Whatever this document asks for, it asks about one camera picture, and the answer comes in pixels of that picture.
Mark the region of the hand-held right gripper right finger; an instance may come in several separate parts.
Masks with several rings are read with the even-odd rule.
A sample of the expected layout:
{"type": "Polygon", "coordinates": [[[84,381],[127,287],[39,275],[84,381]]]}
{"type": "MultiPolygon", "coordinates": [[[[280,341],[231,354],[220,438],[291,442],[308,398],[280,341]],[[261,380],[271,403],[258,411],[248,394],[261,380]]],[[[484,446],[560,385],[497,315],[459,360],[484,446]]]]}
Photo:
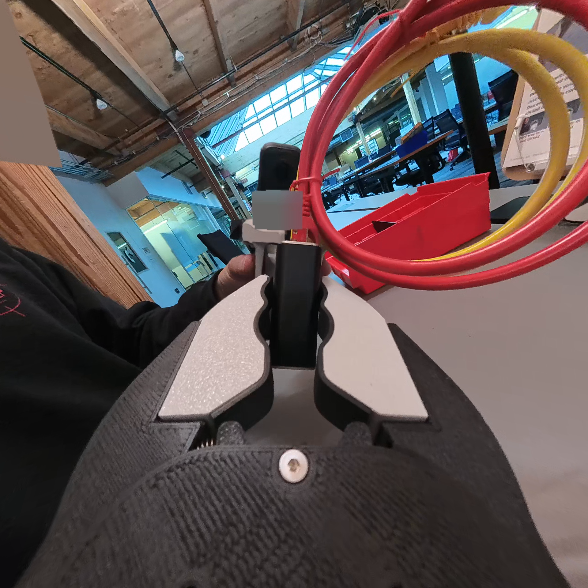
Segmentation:
{"type": "Polygon", "coordinates": [[[386,320],[333,279],[322,280],[314,402],[338,429],[424,423],[429,414],[386,320]]]}

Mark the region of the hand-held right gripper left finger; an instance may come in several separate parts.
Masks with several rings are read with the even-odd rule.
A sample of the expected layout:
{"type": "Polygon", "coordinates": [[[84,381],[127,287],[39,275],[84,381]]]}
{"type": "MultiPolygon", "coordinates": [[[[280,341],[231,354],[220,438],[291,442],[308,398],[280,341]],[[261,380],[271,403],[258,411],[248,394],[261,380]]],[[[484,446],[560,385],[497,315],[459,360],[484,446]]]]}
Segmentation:
{"type": "Polygon", "coordinates": [[[235,421],[244,429],[273,405],[270,350],[260,327],[268,309],[267,275],[221,300],[200,321],[159,408],[162,422],[235,421]]]}

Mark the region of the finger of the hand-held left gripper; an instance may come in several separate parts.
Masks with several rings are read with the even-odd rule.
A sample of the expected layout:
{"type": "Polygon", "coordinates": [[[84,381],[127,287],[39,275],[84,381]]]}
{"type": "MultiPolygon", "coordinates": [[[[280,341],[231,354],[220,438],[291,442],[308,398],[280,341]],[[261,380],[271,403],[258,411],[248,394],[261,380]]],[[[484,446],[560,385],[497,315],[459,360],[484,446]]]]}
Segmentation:
{"type": "Polygon", "coordinates": [[[256,229],[248,219],[241,227],[242,241],[254,254],[254,275],[273,277],[276,266],[277,245],[286,239],[285,230],[256,229]]]}

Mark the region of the black port adapter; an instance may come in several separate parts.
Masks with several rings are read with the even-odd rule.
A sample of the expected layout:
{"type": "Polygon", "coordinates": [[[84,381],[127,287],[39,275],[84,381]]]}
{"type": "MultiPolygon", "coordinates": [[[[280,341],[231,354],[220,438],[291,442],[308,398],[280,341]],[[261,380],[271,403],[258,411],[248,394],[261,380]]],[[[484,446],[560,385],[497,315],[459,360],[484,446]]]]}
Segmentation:
{"type": "Polygon", "coordinates": [[[321,266],[316,244],[289,240],[276,247],[269,338],[273,367],[315,368],[321,266]]]}

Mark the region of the person's left forearm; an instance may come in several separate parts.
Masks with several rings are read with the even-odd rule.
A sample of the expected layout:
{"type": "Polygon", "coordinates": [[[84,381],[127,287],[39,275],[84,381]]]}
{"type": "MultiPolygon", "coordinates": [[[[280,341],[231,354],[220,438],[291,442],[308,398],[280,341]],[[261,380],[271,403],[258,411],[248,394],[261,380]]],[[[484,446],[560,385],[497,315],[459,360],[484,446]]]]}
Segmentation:
{"type": "Polygon", "coordinates": [[[122,313],[114,327],[115,354],[138,368],[146,367],[220,301],[219,277],[217,272],[191,287],[171,307],[140,303],[122,313]]]}

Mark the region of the person's left hand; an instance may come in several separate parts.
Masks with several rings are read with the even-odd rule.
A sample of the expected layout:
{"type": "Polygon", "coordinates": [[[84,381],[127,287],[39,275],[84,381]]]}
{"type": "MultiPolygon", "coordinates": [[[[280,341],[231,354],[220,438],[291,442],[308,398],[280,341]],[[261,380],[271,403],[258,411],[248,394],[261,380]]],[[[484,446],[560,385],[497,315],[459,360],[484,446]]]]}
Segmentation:
{"type": "Polygon", "coordinates": [[[253,254],[242,254],[232,258],[217,274],[213,290],[217,302],[227,298],[255,277],[255,258],[253,254]]]}

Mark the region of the black office chair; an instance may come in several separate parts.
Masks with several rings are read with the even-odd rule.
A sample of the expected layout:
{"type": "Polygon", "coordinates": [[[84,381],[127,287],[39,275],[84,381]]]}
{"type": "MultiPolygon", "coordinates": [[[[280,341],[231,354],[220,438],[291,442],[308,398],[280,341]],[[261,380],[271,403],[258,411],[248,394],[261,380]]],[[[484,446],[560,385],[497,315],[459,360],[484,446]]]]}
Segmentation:
{"type": "Polygon", "coordinates": [[[246,254],[221,230],[212,233],[198,233],[197,238],[208,252],[225,265],[228,265],[232,259],[246,254]]]}

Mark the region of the white desk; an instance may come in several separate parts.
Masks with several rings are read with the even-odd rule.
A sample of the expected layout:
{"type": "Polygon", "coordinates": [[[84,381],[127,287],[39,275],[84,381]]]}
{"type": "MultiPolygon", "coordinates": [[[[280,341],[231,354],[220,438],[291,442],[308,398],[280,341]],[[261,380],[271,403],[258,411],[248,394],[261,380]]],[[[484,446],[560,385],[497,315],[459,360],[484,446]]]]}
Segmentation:
{"type": "Polygon", "coordinates": [[[326,212],[331,224],[339,231],[403,195],[414,194],[415,192],[416,188],[411,187],[364,198],[355,198],[338,203],[326,212]]]}

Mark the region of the blue storage bin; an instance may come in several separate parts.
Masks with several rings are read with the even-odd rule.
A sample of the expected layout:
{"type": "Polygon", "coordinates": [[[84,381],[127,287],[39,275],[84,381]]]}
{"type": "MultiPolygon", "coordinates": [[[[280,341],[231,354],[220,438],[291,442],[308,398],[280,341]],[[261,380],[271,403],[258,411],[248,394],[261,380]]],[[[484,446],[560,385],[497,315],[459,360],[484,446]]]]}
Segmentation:
{"type": "Polygon", "coordinates": [[[428,133],[422,128],[414,134],[408,134],[403,137],[403,142],[396,148],[396,154],[399,158],[404,158],[411,153],[418,151],[428,144],[428,133]]]}

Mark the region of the wood-top office desk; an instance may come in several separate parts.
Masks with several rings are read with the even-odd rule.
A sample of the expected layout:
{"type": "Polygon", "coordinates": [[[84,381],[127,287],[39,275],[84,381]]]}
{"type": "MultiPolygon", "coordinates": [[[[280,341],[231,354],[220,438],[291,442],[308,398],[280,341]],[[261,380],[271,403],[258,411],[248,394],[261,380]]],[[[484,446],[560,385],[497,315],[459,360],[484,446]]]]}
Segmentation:
{"type": "Polygon", "coordinates": [[[363,166],[362,169],[347,174],[340,183],[345,187],[356,185],[358,193],[364,197],[367,194],[366,182],[370,178],[376,178],[384,188],[390,187],[393,184],[391,177],[396,176],[396,171],[406,168],[411,161],[415,162],[417,169],[409,169],[409,172],[420,171],[425,183],[433,183],[433,174],[436,172],[433,171],[429,159],[439,152],[440,145],[454,133],[455,130],[452,129],[430,141],[425,141],[424,134],[423,138],[416,136],[414,144],[408,141],[408,146],[405,144],[398,146],[394,153],[384,156],[381,162],[374,160],[363,166]]]}

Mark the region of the red plastic bin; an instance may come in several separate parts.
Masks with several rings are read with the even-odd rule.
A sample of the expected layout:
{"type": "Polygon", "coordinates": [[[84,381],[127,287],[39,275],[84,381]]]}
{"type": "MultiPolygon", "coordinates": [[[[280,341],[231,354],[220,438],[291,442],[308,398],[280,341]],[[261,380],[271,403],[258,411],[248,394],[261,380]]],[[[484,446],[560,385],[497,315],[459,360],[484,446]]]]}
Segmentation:
{"type": "Polygon", "coordinates": [[[400,260],[433,259],[486,233],[490,224],[488,174],[424,185],[339,230],[370,254],[400,260]],[[396,224],[376,233],[372,221],[396,224]]]}

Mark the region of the person's black sweatshirt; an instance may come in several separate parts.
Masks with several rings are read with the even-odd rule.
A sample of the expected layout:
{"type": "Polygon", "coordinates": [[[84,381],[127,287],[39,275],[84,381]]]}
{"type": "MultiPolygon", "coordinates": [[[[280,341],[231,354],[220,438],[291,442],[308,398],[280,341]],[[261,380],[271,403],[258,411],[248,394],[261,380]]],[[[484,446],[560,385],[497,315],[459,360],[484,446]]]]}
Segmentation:
{"type": "Polygon", "coordinates": [[[131,311],[1,239],[1,587],[40,547],[77,461],[139,373],[131,311]]]}

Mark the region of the black pole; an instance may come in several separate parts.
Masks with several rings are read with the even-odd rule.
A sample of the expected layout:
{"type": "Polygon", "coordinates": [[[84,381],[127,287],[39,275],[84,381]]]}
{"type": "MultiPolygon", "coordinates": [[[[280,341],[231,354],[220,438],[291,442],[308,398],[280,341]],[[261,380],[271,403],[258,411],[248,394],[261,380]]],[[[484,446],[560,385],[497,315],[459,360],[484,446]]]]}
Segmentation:
{"type": "Polygon", "coordinates": [[[474,172],[477,174],[487,173],[489,188],[498,189],[499,178],[473,55],[465,52],[451,53],[449,62],[462,111],[474,172]]]}

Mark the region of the black flat pad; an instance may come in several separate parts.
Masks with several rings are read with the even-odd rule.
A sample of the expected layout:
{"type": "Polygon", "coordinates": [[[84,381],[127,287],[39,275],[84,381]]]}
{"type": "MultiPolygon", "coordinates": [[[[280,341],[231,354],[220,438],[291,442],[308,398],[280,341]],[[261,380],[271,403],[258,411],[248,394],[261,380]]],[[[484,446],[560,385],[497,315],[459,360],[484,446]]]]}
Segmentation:
{"type": "Polygon", "coordinates": [[[529,196],[519,196],[496,207],[490,211],[491,224],[505,224],[508,222],[529,200],[529,196]]]}

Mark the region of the printed instruction sheet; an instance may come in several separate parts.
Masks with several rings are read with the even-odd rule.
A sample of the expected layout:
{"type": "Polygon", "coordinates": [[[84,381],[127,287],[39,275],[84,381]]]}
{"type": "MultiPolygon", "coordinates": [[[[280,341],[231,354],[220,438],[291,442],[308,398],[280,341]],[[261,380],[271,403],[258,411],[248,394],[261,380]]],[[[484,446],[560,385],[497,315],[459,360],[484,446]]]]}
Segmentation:
{"type": "MultiPolygon", "coordinates": [[[[539,11],[533,29],[560,38],[587,56],[587,30],[571,17],[539,11]]],[[[537,57],[552,76],[566,103],[570,118],[570,146],[565,173],[574,164],[583,138],[584,107],[569,77],[555,64],[537,57]]],[[[545,107],[529,83],[520,80],[511,110],[502,152],[502,169],[511,180],[540,179],[548,165],[550,132],[545,107]]]]}

